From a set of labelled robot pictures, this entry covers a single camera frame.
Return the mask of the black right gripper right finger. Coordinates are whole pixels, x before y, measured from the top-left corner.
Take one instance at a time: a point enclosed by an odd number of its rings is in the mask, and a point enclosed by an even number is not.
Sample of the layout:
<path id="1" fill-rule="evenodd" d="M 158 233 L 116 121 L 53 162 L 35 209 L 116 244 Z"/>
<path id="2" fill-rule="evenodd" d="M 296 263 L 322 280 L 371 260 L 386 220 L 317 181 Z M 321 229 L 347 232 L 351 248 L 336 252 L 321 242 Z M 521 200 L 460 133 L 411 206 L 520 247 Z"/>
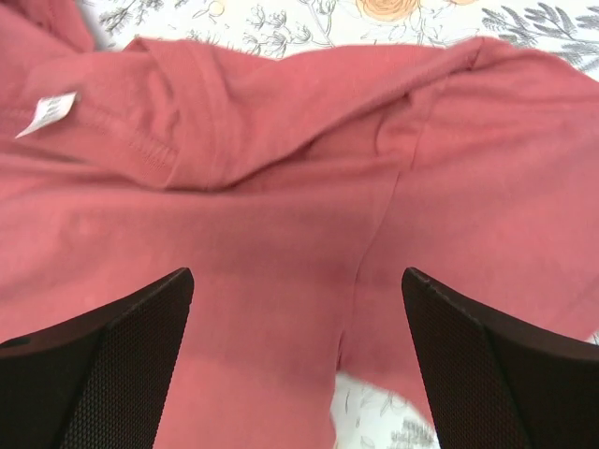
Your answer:
<path id="1" fill-rule="evenodd" d="M 595 448 L 598 347 L 470 299 L 416 268 L 404 308 L 443 448 Z"/>

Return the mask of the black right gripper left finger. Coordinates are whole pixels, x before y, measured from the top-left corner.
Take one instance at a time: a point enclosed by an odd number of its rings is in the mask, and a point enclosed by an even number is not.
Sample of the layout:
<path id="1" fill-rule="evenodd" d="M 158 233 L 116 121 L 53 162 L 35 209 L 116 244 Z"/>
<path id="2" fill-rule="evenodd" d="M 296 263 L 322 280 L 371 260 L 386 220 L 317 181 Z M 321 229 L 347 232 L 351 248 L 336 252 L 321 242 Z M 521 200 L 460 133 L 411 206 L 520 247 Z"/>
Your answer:
<path id="1" fill-rule="evenodd" d="M 1 345 L 1 445 L 151 448 L 194 291 L 180 268 Z"/>

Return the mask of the dusty rose t-shirt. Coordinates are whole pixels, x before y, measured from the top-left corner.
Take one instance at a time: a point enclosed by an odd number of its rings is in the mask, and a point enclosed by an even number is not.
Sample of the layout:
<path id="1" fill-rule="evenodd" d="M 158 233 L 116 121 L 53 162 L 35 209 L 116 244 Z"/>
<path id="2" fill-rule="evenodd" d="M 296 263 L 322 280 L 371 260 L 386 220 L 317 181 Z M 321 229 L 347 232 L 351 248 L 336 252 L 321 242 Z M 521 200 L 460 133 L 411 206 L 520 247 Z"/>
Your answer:
<path id="1" fill-rule="evenodd" d="M 406 268 L 597 329 L 597 119 L 595 80 L 495 38 L 97 51 L 74 2 L 5 1 L 1 336 L 188 267 L 158 447 L 330 448 L 340 370 L 427 413 Z"/>

